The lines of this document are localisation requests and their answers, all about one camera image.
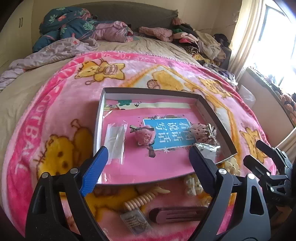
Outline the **pink folded garment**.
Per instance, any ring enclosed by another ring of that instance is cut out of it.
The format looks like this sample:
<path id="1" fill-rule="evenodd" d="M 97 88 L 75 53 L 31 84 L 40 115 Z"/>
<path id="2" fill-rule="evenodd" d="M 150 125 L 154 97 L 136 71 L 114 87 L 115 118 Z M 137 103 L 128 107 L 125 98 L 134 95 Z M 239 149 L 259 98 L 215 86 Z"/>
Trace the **pink folded garment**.
<path id="1" fill-rule="evenodd" d="M 173 41 L 173 31 L 166 28 L 148 28 L 140 27 L 138 29 L 140 33 L 146 34 L 151 37 L 155 37 L 163 42 L 172 42 Z"/>

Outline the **pink cartoon bear blanket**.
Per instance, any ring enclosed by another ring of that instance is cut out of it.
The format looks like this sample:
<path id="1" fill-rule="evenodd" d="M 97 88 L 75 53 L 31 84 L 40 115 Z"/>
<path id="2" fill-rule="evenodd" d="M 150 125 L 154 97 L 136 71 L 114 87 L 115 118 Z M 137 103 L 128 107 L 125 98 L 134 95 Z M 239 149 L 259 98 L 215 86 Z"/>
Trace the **pink cartoon bear blanket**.
<path id="1" fill-rule="evenodd" d="M 62 68 L 56 64 L 22 74 L 1 94 L 1 155 L 4 211 L 25 232 L 29 204 L 44 171 L 58 171 L 58 151 L 68 167 L 91 155 L 95 117 L 105 87 L 150 88 L 200 94 L 214 109 L 236 147 L 241 174 L 246 155 L 271 173 L 271 158 L 256 148 L 266 140 L 255 114 L 217 74 L 196 63 L 150 54 L 103 51 L 83 54 Z"/>

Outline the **white round claw clip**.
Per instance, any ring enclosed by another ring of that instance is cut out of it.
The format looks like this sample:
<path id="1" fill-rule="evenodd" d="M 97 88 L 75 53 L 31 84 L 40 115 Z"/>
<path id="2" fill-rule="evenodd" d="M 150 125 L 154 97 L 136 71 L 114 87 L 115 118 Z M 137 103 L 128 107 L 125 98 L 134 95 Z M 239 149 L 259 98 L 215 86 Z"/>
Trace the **white round claw clip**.
<path id="1" fill-rule="evenodd" d="M 187 175 L 184 178 L 184 184 L 186 186 L 185 193 L 188 196 L 197 197 L 199 204 L 203 207 L 209 206 L 212 197 L 204 191 L 196 174 Z"/>

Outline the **grey bed headboard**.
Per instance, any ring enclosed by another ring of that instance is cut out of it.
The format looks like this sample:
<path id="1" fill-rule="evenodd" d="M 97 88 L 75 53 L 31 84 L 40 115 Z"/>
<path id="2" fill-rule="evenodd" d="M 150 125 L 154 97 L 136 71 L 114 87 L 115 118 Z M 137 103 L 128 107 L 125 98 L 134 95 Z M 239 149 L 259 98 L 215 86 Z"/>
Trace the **grey bed headboard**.
<path id="1" fill-rule="evenodd" d="M 177 10 L 131 1 L 98 1 L 76 6 L 87 9 L 99 21 L 122 21 L 131 25 L 133 29 L 138 27 L 169 28 L 172 19 L 178 16 Z"/>

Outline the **pile of clothes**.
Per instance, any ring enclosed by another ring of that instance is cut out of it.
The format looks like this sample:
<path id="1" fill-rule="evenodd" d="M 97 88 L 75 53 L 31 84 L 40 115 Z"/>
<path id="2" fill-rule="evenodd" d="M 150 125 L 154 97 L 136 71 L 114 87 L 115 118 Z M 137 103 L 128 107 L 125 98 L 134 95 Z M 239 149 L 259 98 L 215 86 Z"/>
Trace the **pile of clothes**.
<path id="1" fill-rule="evenodd" d="M 200 64 L 214 64 L 228 69 L 231 49 L 227 37 L 223 34 L 202 33 L 193 29 L 176 17 L 171 22 L 173 43 L 183 48 Z"/>

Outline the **box of bobby pins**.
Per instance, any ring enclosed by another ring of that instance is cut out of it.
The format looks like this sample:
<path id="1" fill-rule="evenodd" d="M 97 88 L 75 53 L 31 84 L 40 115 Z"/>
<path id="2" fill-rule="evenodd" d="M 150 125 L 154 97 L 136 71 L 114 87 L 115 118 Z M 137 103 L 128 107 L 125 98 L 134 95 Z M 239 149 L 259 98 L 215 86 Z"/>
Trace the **box of bobby pins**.
<path id="1" fill-rule="evenodd" d="M 139 209 L 128 211 L 120 217 L 134 235 L 140 235 L 152 228 L 144 214 Z"/>

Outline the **pearl flower claw clip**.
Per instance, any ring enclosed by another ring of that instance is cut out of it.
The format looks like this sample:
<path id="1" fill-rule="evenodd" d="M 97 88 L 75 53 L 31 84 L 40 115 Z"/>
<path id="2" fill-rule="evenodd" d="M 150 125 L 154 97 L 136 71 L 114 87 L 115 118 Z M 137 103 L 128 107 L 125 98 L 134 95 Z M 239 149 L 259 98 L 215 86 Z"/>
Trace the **pearl flower claw clip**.
<path id="1" fill-rule="evenodd" d="M 235 157 L 231 157 L 227 161 L 221 164 L 221 167 L 224 168 L 227 172 L 234 176 L 240 176 L 240 168 L 236 161 Z"/>

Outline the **pink fluffy hair clip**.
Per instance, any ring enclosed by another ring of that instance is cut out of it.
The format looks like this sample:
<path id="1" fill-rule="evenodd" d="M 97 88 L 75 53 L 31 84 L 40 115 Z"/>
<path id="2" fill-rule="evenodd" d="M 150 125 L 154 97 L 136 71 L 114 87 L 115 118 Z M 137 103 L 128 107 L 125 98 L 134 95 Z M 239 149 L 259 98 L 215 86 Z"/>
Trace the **pink fluffy hair clip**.
<path id="1" fill-rule="evenodd" d="M 137 127 L 130 125 L 130 133 L 134 133 L 134 137 L 139 146 L 149 146 L 154 143 L 156 131 L 152 126 Z"/>

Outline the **cream window curtain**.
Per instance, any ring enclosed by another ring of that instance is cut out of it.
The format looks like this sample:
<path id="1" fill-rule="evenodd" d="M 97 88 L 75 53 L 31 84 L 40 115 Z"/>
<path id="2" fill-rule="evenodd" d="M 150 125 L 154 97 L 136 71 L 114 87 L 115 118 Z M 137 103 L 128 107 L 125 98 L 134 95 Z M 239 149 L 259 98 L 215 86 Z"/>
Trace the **cream window curtain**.
<path id="1" fill-rule="evenodd" d="M 239 81 L 250 52 L 259 39 L 265 14 L 265 1 L 242 1 L 238 20 L 231 40 L 231 57 L 228 71 Z"/>

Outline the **clear plastic bag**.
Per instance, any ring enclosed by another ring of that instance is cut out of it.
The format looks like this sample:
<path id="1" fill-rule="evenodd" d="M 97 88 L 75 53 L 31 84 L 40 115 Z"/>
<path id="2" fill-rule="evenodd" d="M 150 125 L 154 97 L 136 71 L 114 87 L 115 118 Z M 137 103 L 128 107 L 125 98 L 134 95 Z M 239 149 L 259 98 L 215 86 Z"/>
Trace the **clear plastic bag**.
<path id="1" fill-rule="evenodd" d="M 108 149 L 107 165 L 112 163 L 123 164 L 126 129 L 126 123 L 108 124 L 104 140 L 104 146 Z"/>

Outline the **pink purple jacket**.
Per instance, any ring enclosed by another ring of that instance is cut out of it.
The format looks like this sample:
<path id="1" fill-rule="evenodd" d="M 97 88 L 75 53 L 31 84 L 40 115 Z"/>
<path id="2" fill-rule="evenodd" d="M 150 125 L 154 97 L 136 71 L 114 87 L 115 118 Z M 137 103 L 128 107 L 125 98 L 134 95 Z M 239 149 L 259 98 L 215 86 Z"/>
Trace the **pink purple jacket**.
<path id="1" fill-rule="evenodd" d="M 120 43 L 134 41 L 133 31 L 126 23 L 121 21 L 98 23 L 91 38 Z"/>

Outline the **mauve large hair clip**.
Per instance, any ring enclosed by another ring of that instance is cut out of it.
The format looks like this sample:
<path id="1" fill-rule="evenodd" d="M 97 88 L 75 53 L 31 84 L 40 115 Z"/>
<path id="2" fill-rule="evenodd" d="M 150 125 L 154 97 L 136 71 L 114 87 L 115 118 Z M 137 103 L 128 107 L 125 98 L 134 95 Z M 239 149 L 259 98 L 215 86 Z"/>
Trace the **mauve large hair clip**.
<path id="1" fill-rule="evenodd" d="M 162 207 L 149 212 L 149 219 L 157 224 L 201 221 L 208 208 L 195 207 Z"/>

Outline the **lilac crumpled blanket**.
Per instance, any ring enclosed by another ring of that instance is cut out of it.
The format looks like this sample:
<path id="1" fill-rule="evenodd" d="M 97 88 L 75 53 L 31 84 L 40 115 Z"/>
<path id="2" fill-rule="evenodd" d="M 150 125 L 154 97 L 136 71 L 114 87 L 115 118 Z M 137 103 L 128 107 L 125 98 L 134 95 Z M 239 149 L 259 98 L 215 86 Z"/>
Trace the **lilac crumpled blanket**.
<path id="1" fill-rule="evenodd" d="M 74 37 L 58 40 L 23 59 L 13 61 L 8 70 L 1 74 L 1 90 L 9 86 L 26 71 L 47 64 L 73 58 L 79 54 L 97 50 L 99 44 L 90 38 L 82 42 Z"/>

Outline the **dark floral quilt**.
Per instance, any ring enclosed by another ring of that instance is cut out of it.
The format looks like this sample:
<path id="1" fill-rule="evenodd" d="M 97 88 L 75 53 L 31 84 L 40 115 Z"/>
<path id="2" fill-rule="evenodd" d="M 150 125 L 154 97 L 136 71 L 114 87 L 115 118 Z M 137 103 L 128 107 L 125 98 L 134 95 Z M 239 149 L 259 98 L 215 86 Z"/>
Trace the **dark floral quilt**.
<path id="1" fill-rule="evenodd" d="M 41 36 L 34 44 L 32 51 L 38 52 L 61 39 L 87 40 L 94 33 L 96 25 L 98 21 L 87 9 L 75 6 L 52 9 L 44 16 L 39 26 Z"/>

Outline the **shallow grey cardboard box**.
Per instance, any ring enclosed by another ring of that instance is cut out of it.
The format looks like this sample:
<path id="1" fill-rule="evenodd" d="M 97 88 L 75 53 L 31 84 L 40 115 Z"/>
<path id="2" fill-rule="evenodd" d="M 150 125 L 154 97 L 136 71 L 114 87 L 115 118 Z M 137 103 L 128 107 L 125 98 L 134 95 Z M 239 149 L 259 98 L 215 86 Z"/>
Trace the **shallow grey cardboard box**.
<path id="1" fill-rule="evenodd" d="M 192 173 L 189 149 L 195 143 L 189 131 L 192 124 L 202 123 L 217 128 L 219 149 L 211 155 L 219 164 L 236 155 L 230 133 L 213 108 L 199 94 L 160 89 L 115 88 L 102 90 L 96 117 L 94 150 L 104 146 L 110 123 L 126 123 L 123 164 L 104 167 L 98 183 L 125 185 L 168 180 Z M 152 126 L 154 143 L 139 146 L 130 133 L 130 125 Z"/>

